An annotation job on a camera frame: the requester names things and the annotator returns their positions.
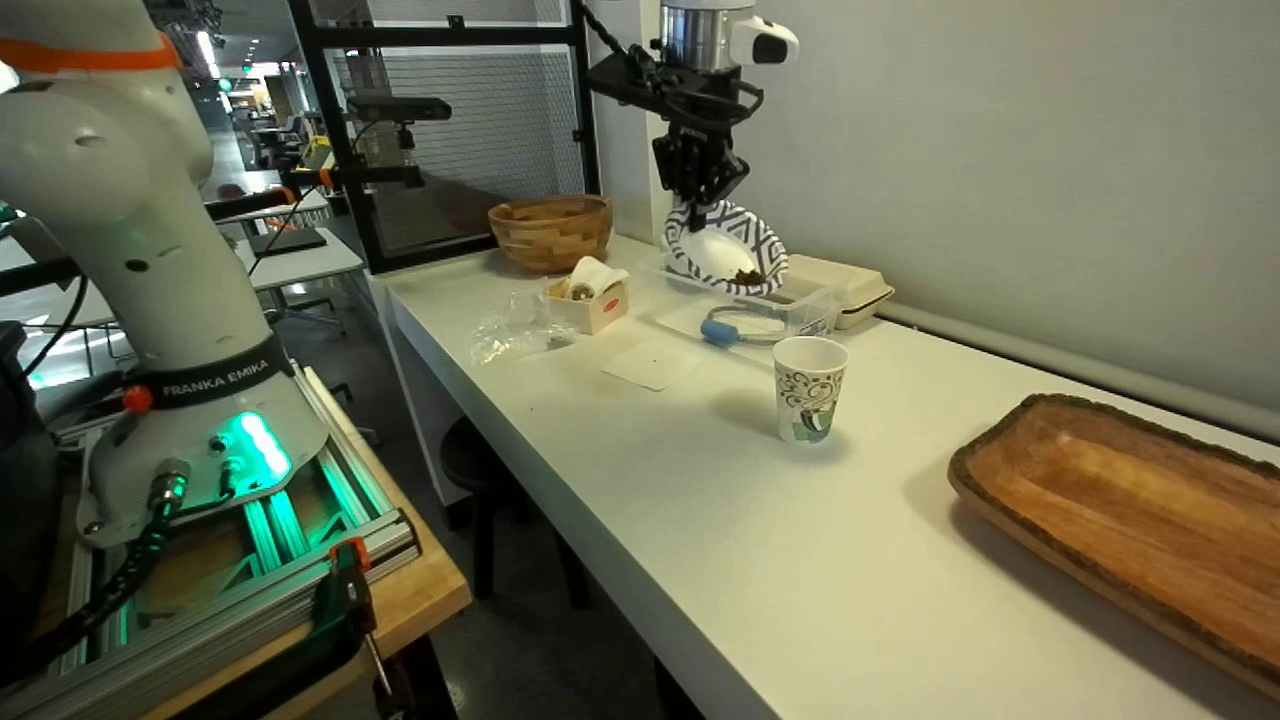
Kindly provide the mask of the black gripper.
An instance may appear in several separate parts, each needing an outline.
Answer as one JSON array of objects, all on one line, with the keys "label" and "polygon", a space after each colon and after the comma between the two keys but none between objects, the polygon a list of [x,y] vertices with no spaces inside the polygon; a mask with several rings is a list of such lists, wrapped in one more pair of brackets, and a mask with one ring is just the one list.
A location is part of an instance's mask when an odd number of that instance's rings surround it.
[{"label": "black gripper", "polygon": [[737,67],[704,73],[632,46],[592,64],[588,89],[668,126],[653,154],[689,233],[704,227],[700,201],[726,201],[746,175],[746,166],[731,154],[731,128],[756,116],[765,94]]}]

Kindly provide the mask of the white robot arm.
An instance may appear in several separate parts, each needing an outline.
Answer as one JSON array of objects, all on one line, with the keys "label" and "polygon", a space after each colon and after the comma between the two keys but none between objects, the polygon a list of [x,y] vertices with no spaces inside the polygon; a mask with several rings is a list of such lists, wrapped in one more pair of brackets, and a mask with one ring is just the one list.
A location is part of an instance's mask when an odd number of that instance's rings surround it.
[{"label": "white robot arm", "polygon": [[0,0],[0,197],[99,288],[140,375],[87,437],[80,536],[119,549],[281,494],[326,423],[198,201],[207,137],[143,0]]}]

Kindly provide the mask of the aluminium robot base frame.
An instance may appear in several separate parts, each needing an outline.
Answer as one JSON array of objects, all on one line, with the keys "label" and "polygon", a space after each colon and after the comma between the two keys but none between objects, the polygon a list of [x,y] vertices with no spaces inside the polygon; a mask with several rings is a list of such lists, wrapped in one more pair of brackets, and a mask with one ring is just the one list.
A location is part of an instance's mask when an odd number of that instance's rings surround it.
[{"label": "aluminium robot base frame", "polygon": [[[303,396],[321,422],[338,408],[315,371],[303,371]],[[342,541],[359,541],[368,566],[411,551],[408,519],[336,452],[326,423],[326,445],[289,488],[181,523],[150,576],[99,627],[5,694],[0,720],[143,720],[194,675],[285,634],[309,634],[295,663],[315,663],[312,599]]]}]

